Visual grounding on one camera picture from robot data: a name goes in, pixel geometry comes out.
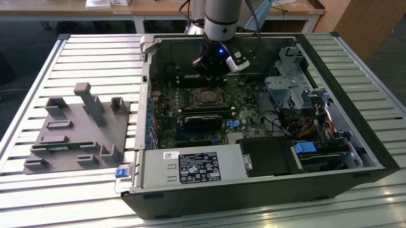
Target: circuit board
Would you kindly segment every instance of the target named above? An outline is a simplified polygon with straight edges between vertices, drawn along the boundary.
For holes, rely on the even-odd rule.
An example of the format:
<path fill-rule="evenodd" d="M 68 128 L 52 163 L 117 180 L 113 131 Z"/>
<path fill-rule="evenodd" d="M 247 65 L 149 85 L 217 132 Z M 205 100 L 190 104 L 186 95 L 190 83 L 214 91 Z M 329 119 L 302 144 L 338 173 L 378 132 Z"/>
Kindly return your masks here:
<path fill-rule="evenodd" d="M 179 88 L 177 83 L 169 81 L 153 92 L 159 148 L 235 143 L 229 141 L 230 133 L 241 133 L 243 138 L 266 136 L 267 130 L 255 104 L 257 85 L 258 82 L 247 82 L 242 76 L 227 76 L 225 87 Z M 227 112 L 221 128 L 187 132 L 182 127 L 185 112 L 194 110 L 195 115 L 206 116 L 210 115 L 207 108 L 225 109 Z"/>

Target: green circuit board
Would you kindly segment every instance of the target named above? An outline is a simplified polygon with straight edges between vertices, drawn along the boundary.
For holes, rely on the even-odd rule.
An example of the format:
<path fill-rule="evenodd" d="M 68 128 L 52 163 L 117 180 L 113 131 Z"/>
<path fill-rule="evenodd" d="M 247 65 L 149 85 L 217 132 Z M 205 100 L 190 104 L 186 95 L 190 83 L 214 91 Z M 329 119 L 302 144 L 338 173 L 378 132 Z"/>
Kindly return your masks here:
<path fill-rule="evenodd" d="M 155 118 L 158 121 L 159 148 L 169 149 L 189 146 L 229 144 L 227 134 L 242 133 L 245 138 L 263 137 L 267 135 L 261 114 L 257 109 L 255 96 L 258 82 L 246 82 L 241 76 L 227 76 L 225 87 L 182 89 L 174 82 L 159 90 L 159 98 L 155 98 Z M 203 100 L 199 95 L 210 93 Z M 179 127 L 179 109 L 199 109 L 215 103 L 217 107 L 235 109 L 231 118 L 225 118 L 221 130 L 214 132 L 189 134 Z M 229 127 L 227 121 L 238 121 L 238 127 Z"/>

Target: wooden table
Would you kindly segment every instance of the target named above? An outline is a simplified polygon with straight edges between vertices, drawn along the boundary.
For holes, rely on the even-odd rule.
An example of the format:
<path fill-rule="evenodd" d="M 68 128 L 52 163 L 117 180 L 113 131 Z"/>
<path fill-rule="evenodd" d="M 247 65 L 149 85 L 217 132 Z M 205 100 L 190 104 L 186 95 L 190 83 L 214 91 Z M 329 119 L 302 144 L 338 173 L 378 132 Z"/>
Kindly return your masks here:
<path fill-rule="evenodd" d="M 130 6 L 86 10 L 86 0 L 0 0 L 0 21 L 133 20 L 138 33 L 146 33 L 145 20 L 185 20 L 178 9 L 185 0 L 133 0 Z M 271 9 L 267 20 L 305 20 L 302 32 L 313 32 L 324 9 L 308 0 Z"/>
<path fill-rule="evenodd" d="M 135 14 L 141 20 L 185 20 L 179 14 L 179 7 L 185 0 L 137 0 Z M 316 9 L 308 0 L 298 0 L 297 3 L 283 4 L 282 10 L 271 8 L 267 20 L 305 20 L 302 32 L 313 32 L 320 16 L 326 13 L 324 9 Z"/>
<path fill-rule="evenodd" d="M 135 21 L 135 3 L 87 10 L 86 0 L 0 0 L 0 21 Z"/>

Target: floor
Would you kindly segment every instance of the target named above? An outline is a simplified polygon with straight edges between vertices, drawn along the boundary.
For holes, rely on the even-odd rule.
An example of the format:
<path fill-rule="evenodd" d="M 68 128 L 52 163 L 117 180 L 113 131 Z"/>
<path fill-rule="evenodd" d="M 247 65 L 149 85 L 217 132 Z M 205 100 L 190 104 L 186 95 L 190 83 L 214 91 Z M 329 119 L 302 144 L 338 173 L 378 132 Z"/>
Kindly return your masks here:
<path fill-rule="evenodd" d="M 32 82 L 47 59 L 59 36 L 56 30 L 71 34 L 134 33 L 129 22 L 110 21 L 109 24 L 94 22 L 64 23 L 58 29 L 56 22 L 51 30 L 44 30 L 39 22 L 0 22 L 0 53 L 3 54 L 16 78 L 0 85 L 0 139 L 7 131 L 15 113 L 24 100 Z M 182 21 L 147 21 L 150 33 L 183 32 Z M 393 34 L 370 58 L 368 65 L 376 72 L 401 102 L 406 105 L 406 18 L 402 19 Z"/>

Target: barcode sticker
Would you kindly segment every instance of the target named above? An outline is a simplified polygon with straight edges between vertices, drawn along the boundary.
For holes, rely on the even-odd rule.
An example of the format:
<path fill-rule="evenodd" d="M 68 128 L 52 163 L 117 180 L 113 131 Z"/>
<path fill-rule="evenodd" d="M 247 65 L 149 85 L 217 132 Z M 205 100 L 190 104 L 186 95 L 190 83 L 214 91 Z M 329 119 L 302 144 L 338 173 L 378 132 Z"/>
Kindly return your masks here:
<path fill-rule="evenodd" d="M 174 159 L 178 158 L 178 156 L 179 156 L 179 151 L 165 152 L 165 159 Z"/>
<path fill-rule="evenodd" d="M 130 11 L 114 11 L 114 14 L 131 14 Z"/>

